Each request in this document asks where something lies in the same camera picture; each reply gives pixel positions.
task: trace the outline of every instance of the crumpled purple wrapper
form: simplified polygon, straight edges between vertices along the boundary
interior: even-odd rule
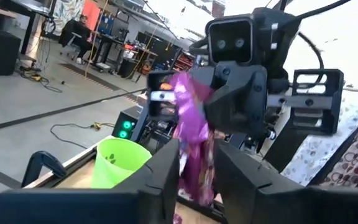
[[[213,138],[203,112],[204,100],[212,94],[210,87],[197,83],[188,73],[178,73],[170,84],[175,94],[179,120],[174,137],[180,140],[180,159],[186,163],[181,173],[181,188],[200,205],[213,202]]]

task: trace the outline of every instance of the workshop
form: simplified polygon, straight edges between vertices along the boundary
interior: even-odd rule
[[[0,0],[0,224],[334,222],[358,0]]]

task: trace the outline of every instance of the green light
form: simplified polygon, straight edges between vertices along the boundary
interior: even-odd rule
[[[118,136],[119,136],[120,138],[126,138],[126,137],[128,137],[128,133],[127,133],[126,131],[120,131],[120,132],[118,133]]]
[[[130,121],[124,121],[122,124],[122,127],[126,130],[130,129],[132,127],[132,123]]]

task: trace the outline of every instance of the green bucket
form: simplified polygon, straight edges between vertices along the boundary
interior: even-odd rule
[[[126,139],[106,139],[97,146],[92,188],[110,189],[142,167],[152,155],[143,146]]]

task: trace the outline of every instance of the concrete floor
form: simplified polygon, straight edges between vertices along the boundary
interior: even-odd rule
[[[24,30],[12,28],[10,32],[20,38],[24,36]],[[50,86],[60,89],[63,93],[49,91],[40,83],[23,79],[16,73],[9,77],[0,77],[0,123],[145,88],[144,78],[140,79],[138,83],[134,83],[89,68],[89,73],[118,86],[120,89],[113,91],[103,87],[61,66],[62,63],[73,62],[70,58],[59,55],[60,48],[61,46],[56,42],[39,41],[38,38],[34,37],[28,46],[28,55],[40,60],[39,67],[43,70],[41,75],[50,80]],[[84,65],[75,66],[83,70],[86,68]],[[61,162],[65,162],[83,149],[56,139],[50,133],[53,124],[76,123],[89,126],[95,121],[115,123],[121,110],[134,105],[135,103],[132,100],[119,97],[0,129],[0,172],[21,182],[27,162],[36,151],[48,151]],[[93,131],[57,127],[54,131],[60,138],[88,147],[111,134],[112,129],[102,128],[100,131]],[[0,191],[6,189],[8,187],[0,184]]]

